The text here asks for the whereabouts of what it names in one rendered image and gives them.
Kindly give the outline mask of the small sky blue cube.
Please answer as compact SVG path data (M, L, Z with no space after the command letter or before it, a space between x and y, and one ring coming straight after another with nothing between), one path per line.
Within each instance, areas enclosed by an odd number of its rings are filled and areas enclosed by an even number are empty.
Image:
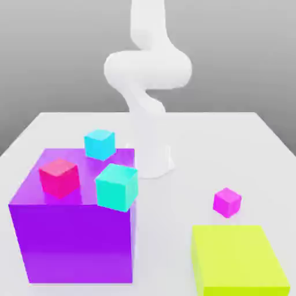
M116 152L115 133L96 129L84 136L84 148L87 157L105 161Z

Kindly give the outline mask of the small turquoise cube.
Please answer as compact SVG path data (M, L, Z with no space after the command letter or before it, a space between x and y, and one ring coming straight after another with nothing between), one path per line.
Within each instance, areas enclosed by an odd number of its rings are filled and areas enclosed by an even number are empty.
M128 212L138 196L138 170L109 164L96 178L97 204L104 208Z

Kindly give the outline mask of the small red cube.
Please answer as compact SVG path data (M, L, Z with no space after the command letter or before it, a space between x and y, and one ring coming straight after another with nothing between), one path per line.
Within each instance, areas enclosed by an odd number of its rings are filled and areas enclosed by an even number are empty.
M39 177L45 193L63 198L80 188L78 166L58 158L39 167Z

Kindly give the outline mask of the small magenta cube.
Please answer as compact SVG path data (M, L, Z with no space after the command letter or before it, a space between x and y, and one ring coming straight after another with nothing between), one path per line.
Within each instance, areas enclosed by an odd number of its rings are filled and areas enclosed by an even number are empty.
M242 196L229 188L224 188L214 195L213 210L225 218L230 218L241 207Z

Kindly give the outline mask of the large purple box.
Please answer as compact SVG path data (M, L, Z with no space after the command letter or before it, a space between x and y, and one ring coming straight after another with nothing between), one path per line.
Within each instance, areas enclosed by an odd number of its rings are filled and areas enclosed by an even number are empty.
M39 168L55 159L77 165L80 188L64 198L45 193ZM98 206L94 179L107 166L83 149L45 149L9 202L31 283L131 283L136 206Z

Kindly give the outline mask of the large yellow box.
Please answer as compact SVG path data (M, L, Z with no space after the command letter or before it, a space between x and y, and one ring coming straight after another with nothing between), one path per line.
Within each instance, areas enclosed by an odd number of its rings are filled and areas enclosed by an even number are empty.
M288 296L290 284L259 225L195 225L197 296Z

